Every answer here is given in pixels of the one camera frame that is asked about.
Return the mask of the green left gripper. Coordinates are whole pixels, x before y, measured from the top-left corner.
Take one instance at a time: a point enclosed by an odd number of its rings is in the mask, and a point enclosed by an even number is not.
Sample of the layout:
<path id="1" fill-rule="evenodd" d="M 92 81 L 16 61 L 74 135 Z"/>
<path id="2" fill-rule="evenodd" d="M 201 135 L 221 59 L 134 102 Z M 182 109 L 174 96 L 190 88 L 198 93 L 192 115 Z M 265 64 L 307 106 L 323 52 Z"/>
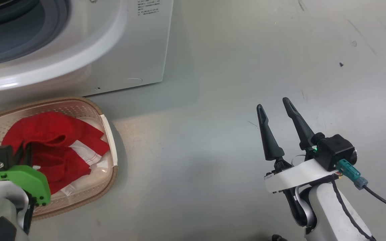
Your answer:
<path id="1" fill-rule="evenodd" d="M 39 206 L 46 206 L 51 202 L 51 191 L 46 176 L 40 171 L 32 168 L 33 154 L 32 143 L 28 143 L 25 148 L 23 142 L 20 144 L 14 155 L 15 166 L 8 170 L 0 171 L 0 181 L 10 181 L 31 194 Z"/>

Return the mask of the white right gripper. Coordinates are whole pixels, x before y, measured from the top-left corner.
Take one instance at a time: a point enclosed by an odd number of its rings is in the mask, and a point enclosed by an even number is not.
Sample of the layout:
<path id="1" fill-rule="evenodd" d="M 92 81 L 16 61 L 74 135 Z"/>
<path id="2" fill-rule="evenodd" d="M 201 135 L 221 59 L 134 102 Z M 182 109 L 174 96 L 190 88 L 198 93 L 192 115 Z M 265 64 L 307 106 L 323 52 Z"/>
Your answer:
<path id="1" fill-rule="evenodd" d="M 302 115 L 294 107 L 289 98 L 283 98 L 283 104 L 288 116 L 292 119 L 296 132 L 299 136 L 299 147 L 301 150 L 309 151 L 313 149 L 311 142 L 314 132 L 303 119 Z M 283 149 L 278 145 L 269 125 L 269 119 L 261 104 L 257 105 L 256 113 L 258 116 L 258 126 L 262 140 L 265 160 L 282 160 L 285 155 Z M 277 174 L 269 174 L 264 177 L 265 186 L 270 193 L 279 192 L 285 189 L 304 185 L 323 177 L 336 173 L 337 170 L 327 171 L 315 159 L 305 161 L 297 166 L 288 168 Z"/>

